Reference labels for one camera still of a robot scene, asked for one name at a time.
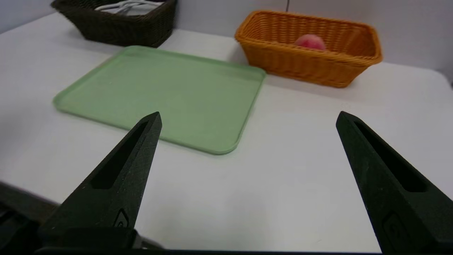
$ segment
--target white wall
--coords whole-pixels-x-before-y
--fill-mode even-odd
[[[289,11],[371,24],[384,61],[453,80],[453,0],[290,0]]]
[[[52,0],[0,0],[0,34],[53,12]]]
[[[0,0],[0,33],[53,12],[52,0]],[[177,27],[233,36],[254,10],[284,11],[287,0],[179,0]],[[355,20],[378,30],[384,61],[453,80],[453,0],[290,0],[289,11]]]
[[[179,0],[177,27],[232,37],[250,12],[285,11],[287,3],[287,0]]]

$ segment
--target white table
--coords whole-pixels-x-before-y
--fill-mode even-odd
[[[245,62],[228,37],[176,30],[161,48]],[[1,181],[63,202],[123,138],[52,106],[120,49],[59,14],[0,35]],[[335,128],[341,110],[453,197],[452,89],[435,71],[382,63],[345,89],[269,75],[230,154],[160,141],[136,229],[171,249],[380,251]]]

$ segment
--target green tray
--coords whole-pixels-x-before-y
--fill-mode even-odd
[[[233,151],[265,78],[262,69],[130,46],[53,100],[63,112],[130,130],[160,112],[160,138],[212,154]]]

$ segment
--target white cloth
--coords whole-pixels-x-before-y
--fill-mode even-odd
[[[126,16],[145,15],[161,6],[163,2],[152,2],[147,0],[126,0],[116,4],[102,5],[94,10],[104,11]]]

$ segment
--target tray rim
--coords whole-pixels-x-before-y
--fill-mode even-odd
[[[110,58],[108,58],[107,60],[102,62],[100,65],[98,65],[95,68],[93,68],[92,70],[90,70],[88,73],[86,73],[85,75],[80,77],[78,80],[73,82],[71,85],[66,87],[64,90],[60,91],[52,100],[52,103],[53,103],[54,107],[58,111],[63,112],[63,113],[68,113],[68,114],[71,114],[73,116],[77,116],[77,117],[80,117],[80,118],[83,118],[83,119],[88,119],[90,121],[94,121],[94,122],[97,122],[97,123],[102,123],[102,124],[105,124],[105,125],[108,125],[108,126],[111,126],[111,127],[116,127],[116,128],[120,128],[120,129],[123,129],[123,130],[130,130],[129,127],[125,127],[125,126],[123,126],[121,124],[113,124],[113,123],[110,123],[110,122],[98,120],[98,119],[91,118],[91,117],[88,117],[88,116],[84,116],[84,115],[81,115],[81,114],[77,114],[77,113],[74,113],[74,112],[71,112],[71,111],[67,111],[65,109],[62,109],[62,106],[60,105],[60,103],[61,103],[61,100],[66,95],[71,93],[74,89],[78,88],[81,84],[83,84],[83,82],[85,80],[88,80],[89,78],[91,78],[92,76],[97,74],[102,68],[104,68],[108,64],[112,63],[116,58],[121,57],[126,52],[131,51],[131,50],[135,50],[135,49],[154,51],[154,52],[158,52],[158,53],[161,53],[161,54],[169,54],[169,55],[172,55],[172,56],[184,57],[186,59],[189,58],[189,59],[193,59],[193,60],[196,60],[196,61],[204,61],[204,62],[207,61],[207,62],[211,62],[213,64],[227,65],[227,66],[232,66],[232,67],[235,67],[235,68],[241,68],[241,69],[246,68],[246,69],[249,69],[250,71],[254,71],[254,72],[257,72],[258,74],[261,74],[261,76],[260,76],[260,78],[258,80],[258,82],[259,82],[258,90],[256,91],[255,97],[253,98],[252,103],[251,103],[251,105],[250,105],[250,107],[248,109],[247,117],[245,118],[244,123],[243,123],[243,125],[241,127],[241,130],[239,131],[237,139],[232,144],[232,146],[229,147],[228,149],[224,149],[224,150],[207,149],[207,148],[204,148],[204,147],[187,144],[187,143],[179,141],[177,139],[171,139],[171,138],[163,137],[163,136],[159,137],[160,140],[167,141],[167,142],[170,142],[170,143],[174,143],[176,145],[188,147],[188,148],[191,148],[191,149],[195,149],[195,150],[198,150],[198,151],[207,152],[207,153],[210,153],[210,154],[213,154],[213,155],[224,155],[224,154],[227,154],[227,153],[230,153],[230,152],[234,151],[237,148],[237,146],[239,145],[239,142],[240,142],[240,140],[242,138],[242,134],[244,132],[244,129],[245,129],[245,127],[246,127],[246,125],[248,123],[248,120],[250,118],[250,113],[251,113],[251,111],[252,111],[252,109],[253,109],[253,107],[254,107],[254,105],[256,103],[256,99],[258,98],[258,95],[261,92],[261,88],[263,87],[264,79],[267,76],[266,71],[261,69],[261,68],[258,68],[258,67],[253,67],[253,66],[249,66],[249,65],[242,65],[242,64],[222,61],[222,60],[218,60],[218,59],[210,59],[210,58],[205,58],[205,57],[200,57],[200,56],[195,56],[195,55],[189,55],[189,54],[184,54],[184,53],[179,53],[179,52],[174,52],[174,51],[168,51],[168,50],[163,50],[163,49],[155,49],[155,48],[146,47],[146,46],[139,46],[139,45],[127,46],[127,47],[124,47],[122,50],[120,50],[115,55],[111,56]]]

